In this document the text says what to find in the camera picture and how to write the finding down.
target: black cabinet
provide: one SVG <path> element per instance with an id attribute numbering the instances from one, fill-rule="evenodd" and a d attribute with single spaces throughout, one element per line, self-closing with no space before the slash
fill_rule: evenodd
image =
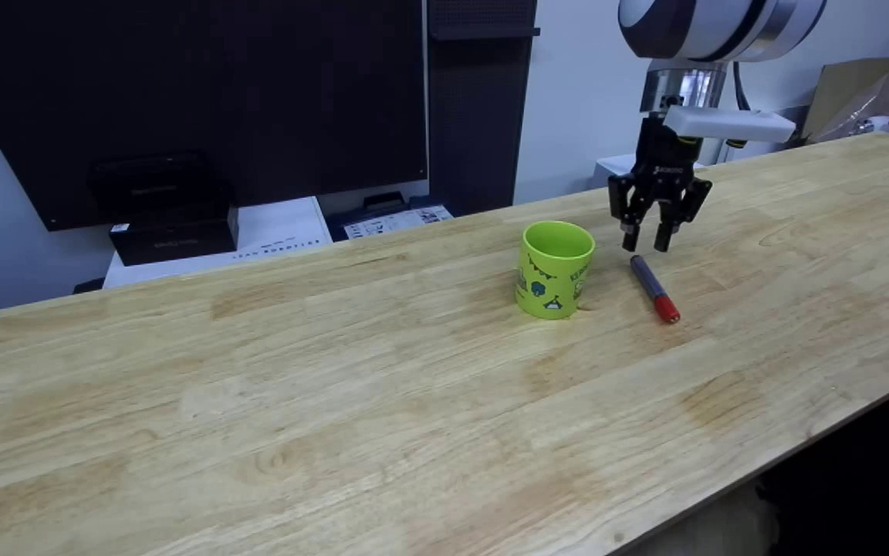
<path id="1" fill-rule="evenodd" d="M 539 0 L 428 0 L 428 187 L 513 204 Z"/>

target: table surface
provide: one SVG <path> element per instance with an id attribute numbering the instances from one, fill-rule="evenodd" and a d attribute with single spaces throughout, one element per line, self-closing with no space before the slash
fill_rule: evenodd
<path id="1" fill-rule="evenodd" d="M 0 312 L 0 552 L 608 552 L 889 396 L 889 137 L 726 164 L 654 322 L 606 191 Z M 598 239 L 571 322 L 519 231 Z"/>

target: cable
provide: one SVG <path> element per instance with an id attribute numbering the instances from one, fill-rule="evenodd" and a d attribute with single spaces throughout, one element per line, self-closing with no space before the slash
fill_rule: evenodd
<path id="1" fill-rule="evenodd" d="M 742 77 L 742 63 L 732 63 L 732 86 L 735 86 L 735 104 L 742 110 L 755 110 L 751 98 L 747 98 L 747 90 L 745 90 L 745 77 Z"/>

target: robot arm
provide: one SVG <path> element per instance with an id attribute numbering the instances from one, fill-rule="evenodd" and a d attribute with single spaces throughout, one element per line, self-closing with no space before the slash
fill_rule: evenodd
<path id="1" fill-rule="evenodd" d="M 620 0 L 620 31 L 640 60 L 759 63 L 808 36 L 825 0 Z"/>
<path id="2" fill-rule="evenodd" d="M 808 36 L 825 12 L 825 0 L 620 0 L 623 40 L 653 69 L 681 73 L 664 94 L 649 96 L 660 81 L 649 77 L 647 120 L 640 131 L 630 177 L 615 177 L 612 215 L 623 223 L 623 247 L 635 251 L 640 223 L 658 204 L 658 251 L 692 223 L 711 181 L 694 179 L 701 137 L 711 139 L 789 139 L 795 122 L 751 110 L 716 110 L 716 69 L 728 63 L 759 63 L 795 50 Z"/>

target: paper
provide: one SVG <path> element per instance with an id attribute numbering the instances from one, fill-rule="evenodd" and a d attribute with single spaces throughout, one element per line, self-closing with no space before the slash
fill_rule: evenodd
<path id="1" fill-rule="evenodd" d="M 450 212 L 441 204 L 433 204 L 433 206 L 418 206 L 418 210 L 386 212 L 377 219 L 349 223 L 346 236 L 349 239 L 371 239 L 371 236 L 388 236 L 388 231 L 401 231 L 401 228 L 420 228 L 420 226 L 441 223 L 441 219 L 450 219 Z"/>
<path id="2" fill-rule="evenodd" d="M 239 206 L 236 219 L 239 247 L 229 254 L 163 258 L 144 267 L 125 267 L 125 258 L 116 254 L 104 272 L 104 291 L 332 245 L 317 198 Z"/>

